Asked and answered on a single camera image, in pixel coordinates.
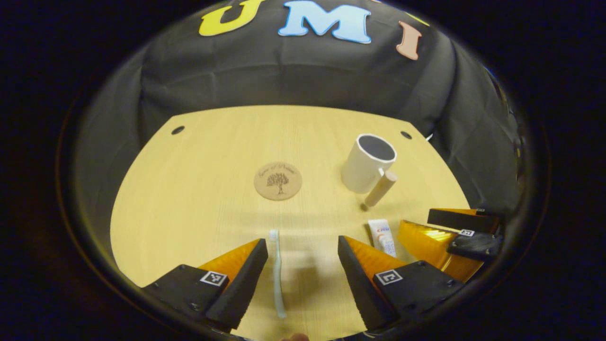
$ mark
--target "white mug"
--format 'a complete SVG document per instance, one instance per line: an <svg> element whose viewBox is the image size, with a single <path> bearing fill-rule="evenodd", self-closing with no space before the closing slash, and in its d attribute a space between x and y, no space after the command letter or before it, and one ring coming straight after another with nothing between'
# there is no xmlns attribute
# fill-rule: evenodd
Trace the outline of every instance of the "white mug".
<svg viewBox="0 0 606 341"><path fill-rule="evenodd" d="M341 169L341 180L350 191L369 192L396 161L396 149L383 138L360 134Z"/></svg>

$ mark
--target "wooden dowel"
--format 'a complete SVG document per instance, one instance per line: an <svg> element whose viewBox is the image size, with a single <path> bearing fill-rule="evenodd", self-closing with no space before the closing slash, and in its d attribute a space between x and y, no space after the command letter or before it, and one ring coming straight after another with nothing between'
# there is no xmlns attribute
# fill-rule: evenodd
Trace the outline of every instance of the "wooden dowel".
<svg viewBox="0 0 606 341"><path fill-rule="evenodd" d="M391 171L386 171L385 174L379 179L375 188L368 194L364 200L366 207L373 207L379 200L389 191L389 189L396 183L398 176Z"/></svg>

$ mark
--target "toothbrush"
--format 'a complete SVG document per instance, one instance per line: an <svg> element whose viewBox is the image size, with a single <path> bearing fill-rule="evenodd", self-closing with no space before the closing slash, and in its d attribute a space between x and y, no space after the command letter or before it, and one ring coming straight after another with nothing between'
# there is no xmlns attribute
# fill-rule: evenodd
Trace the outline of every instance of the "toothbrush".
<svg viewBox="0 0 606 341"><path fill-rule="evenodd" d="M280 270L282 268L282 258L280 257L280 235L278 230L269 231L269 240L276 242L276 263L273 266L273 302L276 306L276 312L280 319L286 318L284 311L284 301L282 300L282 284L280 282Z"/></svg>

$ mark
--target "toothpaste tube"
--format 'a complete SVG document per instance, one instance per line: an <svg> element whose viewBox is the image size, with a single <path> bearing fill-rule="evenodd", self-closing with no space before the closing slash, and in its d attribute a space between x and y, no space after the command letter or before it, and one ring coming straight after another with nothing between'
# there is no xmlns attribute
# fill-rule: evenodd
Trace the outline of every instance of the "toothpaste tube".
<svg viewBox="0 0 606 341"><path fill-rule="evenodd" d="M373 246L375 249L383 251L392 257L397 257L396 245L393 243L393 236L391 235L391 229L389 228L387 220L369 220L368 226L370 227L370 233L373 236Z"/></svg>

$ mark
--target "yellow letter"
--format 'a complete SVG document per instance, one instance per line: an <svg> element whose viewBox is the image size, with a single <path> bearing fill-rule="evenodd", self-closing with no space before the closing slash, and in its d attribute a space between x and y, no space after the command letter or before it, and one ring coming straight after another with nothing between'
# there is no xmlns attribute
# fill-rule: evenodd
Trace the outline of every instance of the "yellow letter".
<svg viewBox="0 0 606 341"><path fill-rule="evenodd" d="M214 10L209 14L202 17L202 24L200 24L200 35L202 36L216 36L221 33L233 31L240 27L248 24L257 14L259 4L265 0L246 0L240 2L242 6L242 13L236 19L230 22L221 22L223 13L225 13L231 6L226 6Z"/></svg>
<svg viewBox="0 0 606 341"><path fill-rule="evenodd" d="M404 29L404 36L402 37L402 43L396 46L396 50L405 57L408 57L414 61L419 59L419 55L416 53L417 44L421 33L416 28L408 25L405 22L400 21L400 26Z"/></svg>

